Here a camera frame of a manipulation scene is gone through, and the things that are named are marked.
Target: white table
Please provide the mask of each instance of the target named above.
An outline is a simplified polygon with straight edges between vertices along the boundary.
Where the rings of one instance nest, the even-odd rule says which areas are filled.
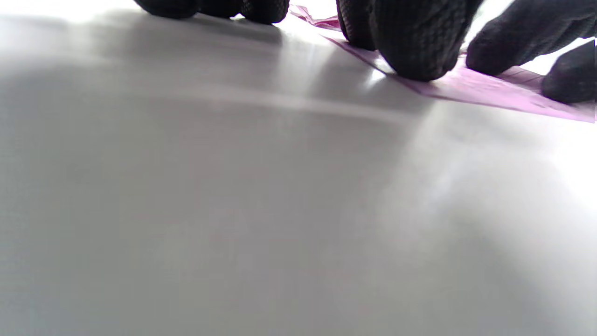
[[[60,1],[0,14],[0,335],[595,334],[595,125]]]

